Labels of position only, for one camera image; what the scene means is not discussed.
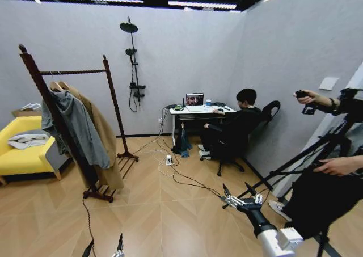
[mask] hanging clothes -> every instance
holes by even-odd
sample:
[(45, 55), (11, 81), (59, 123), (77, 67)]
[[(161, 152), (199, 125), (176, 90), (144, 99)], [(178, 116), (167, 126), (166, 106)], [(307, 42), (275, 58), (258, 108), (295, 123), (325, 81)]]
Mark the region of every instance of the hanging clothes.
[[(75, 144), (81, 154), (86, 157), (88, 163), (104, 169), (109, 168), (109, 157), (82, 102), (68, 91), (52, 92), (52, 96), (64, 117)], [(61, 154), (70, 151), (57, 128), (53, 125), (52, 115), (44, 101), (42, 101), (41, 128), (55, 137)]]
[(64, 84), (63, 82), (59, 82), (59, 84), (63, 89), (68, 90), (72, 95), (74, 95), (74, 97), (83, 103), (93, 124), (95, 125), (101, 142), (106, 149), (107, 155), (109, 156), (109, 169), (100, 169), (99, 167), (95, 167), (100, 184), (109, 185), (112, 189), (122, 189), (124, 187), (124, 183), (116, 160), (116, 136), (111, 126), (98, 110), (96, 105), (81, 94), (75, 87)]

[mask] white desk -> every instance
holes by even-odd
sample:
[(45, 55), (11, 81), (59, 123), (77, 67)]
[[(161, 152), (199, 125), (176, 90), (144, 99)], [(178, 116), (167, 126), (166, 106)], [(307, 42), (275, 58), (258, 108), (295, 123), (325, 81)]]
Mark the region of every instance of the white desk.
[[(222, 107), (219, 106), (211, 106), (205, 107), (207, 111), (189, 111), (186, 107), (182, 111), (175, 111), (173, 108), (170, 108), (170, 115), (172, 116), (172, 144), (175, 146), (175, 116), (178, 117), (179, 120), (201, 120), (201, 119), (211, 119), (217, 118), (222, 119), (225, 118), (224, 115), (213, 113), (214, 109), (219, 109)], [(226, 106), (229, 111), (223, 108), (223, 110), (227, 113), (235, 112), (235, 110)]]

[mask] wooden clothes rack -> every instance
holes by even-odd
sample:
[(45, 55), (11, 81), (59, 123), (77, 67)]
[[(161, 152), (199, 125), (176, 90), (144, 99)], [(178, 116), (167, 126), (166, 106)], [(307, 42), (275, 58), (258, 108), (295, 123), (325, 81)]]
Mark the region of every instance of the wooden clothes rack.
[(31, 54), (28, 54), (25, 46), (22, 44), (19, 44), (19, 49), (22, 52), (20, 54), (20, 56), (25, 64), (25, 66), (27, 67), (32, 79), (35, 82), (35, 85), (37, 86), (41, 96), (43, 97), (45, 104), (47, 105), (48, 109), (50, 110), (50, 113), (52, 114), (53, 122), (56, 125), (59, 134), (63, 137), (63, 139), (67, 143), (67, 145), (70, 149), (70, 152), (72, 154), (72, 157), (76, 160), (77, 164), (81, 168), (82, 174), (85, 176), (86, 180), (90, 184), (89, 189), (83, 192), (84, 198), (94, 197), (97, 199), (107, 200), (110, 203), (113, 202), (113, 194), (115, 193), (115, 190), (110, 195), (106, 195), (109, 187), (107, 187), (103, 193), (101, 193), (99, 191), (101, 186), (99, 188), (96, 187), (96, 182), (98, 180), (96, 171), (93, 167), (91, 167), (89, 165), (87, 159), (80, 154), (80, 152), (67, 128), (65, 120), (63, 119), (63, 116), (62, 116), (61, 112), (59, 111), (59, 109), (56, 105), (56, 102), (54, 101), (52, 94), (50, 93), (50, 91), (47, 87), (47, 84), (45, 83), (45, 81), (43, 79), (44, 75), (106, 73), (109, 90), (111, 92), (113, 106), (114, 106), (115, 112), (116, 112), (117, 122), (118, 122), (119, 128), (120, 128), (121, 138), (123, 139), (123, 145), (124, 145), (124, 149), (125, 149), (125, 152), (123, 152), (122, 154), (118, 153), (117, 157), (121, 158), (120, 162), (122, 161), (123, 158), (127, 158), (122, 169), (125, 167), (125, 165), (128, 163), (128, 161), (130, 159), (132, 160), (131, 165), (129, 166), (129, 168), (127, 169), (127, 171), (125, 173), (125, 175), (126, 175), (127, 172), (130, 170), (130, 168), (132, 167), (132, 164), (135, 161), (136, 162), (138, 161), (138, 156), (131, 154), (127, 147), (123, 122), (121, 120), (119, 105), (117, 103), (115, 88), (113, 86), (111, 72), (109, 69), (109, 65), (108, 65), (106, 56), (103, 55), (104, 69), (101, 69), (101, 70), (39, 71), (33, 57), (31, 56)]

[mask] human hand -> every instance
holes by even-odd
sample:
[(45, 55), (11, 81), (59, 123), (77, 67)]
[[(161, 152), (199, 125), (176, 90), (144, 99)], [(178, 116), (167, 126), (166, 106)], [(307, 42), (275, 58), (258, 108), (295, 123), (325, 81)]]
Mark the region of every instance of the human hand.
[(304, 92), (307, 93), (307, 96), (297, 98), (298, 102), (301, 104), (309, 104), (309, 103), (314, 102), (319, 99), (320, 95), (316, 92), (309, 91), (309, 90), (304, 90)]
[(334, 158), (322, 159), (320, 162), (325, 162), (324, 165), (315, 168), (314, 172), (323, 172), (325, 174), (345, 176), (351, 172), (362, 168), (363, 156), (354, 156), (349, 158)]
[(214, 109), (214, 110), (213, 110), (213, 113), (215, 113), (215, 114), (223, 114), (223, 112), (222, 112), (222, 111), (219, 111), (219, 110), (217, 110), (217, 109)]

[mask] gray wall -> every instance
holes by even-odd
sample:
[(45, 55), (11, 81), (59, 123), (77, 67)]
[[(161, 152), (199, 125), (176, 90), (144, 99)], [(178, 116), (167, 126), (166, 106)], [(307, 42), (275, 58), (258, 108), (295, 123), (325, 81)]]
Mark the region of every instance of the gray wall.
[[(224, 101), (236, 61), (244, 15), (116, 6), (0, 1), (0, 128), (10, 112), (39, 102), (19, 57), (24, 44), (40, 70), (100, 69), (109, 60), (126, 134), (158, 133), (161, 109), (181, 103), (187, 92)], [(127, 16), (134, 34), (140, 83), (146, 85), (140, 111), (128, 107), (131, 67), (125, 49), (130, 35), (119, 29)], [(104, 113), (119, 134), (105, 76), (54, 76), (74, 85)], [(167, 120), (165, 132), (171, 131)]]
[(262, 175), (299, 153), (324, 116), (302, 115), (292, 93), (332, 76), (333, 91), (320, 92), (334, 97), (362, 63), (362, 14), (362, 0), (270, 0), (247, 13), (229, 103), (252, 87), (259, 107), (282, 104), (247, 155)]

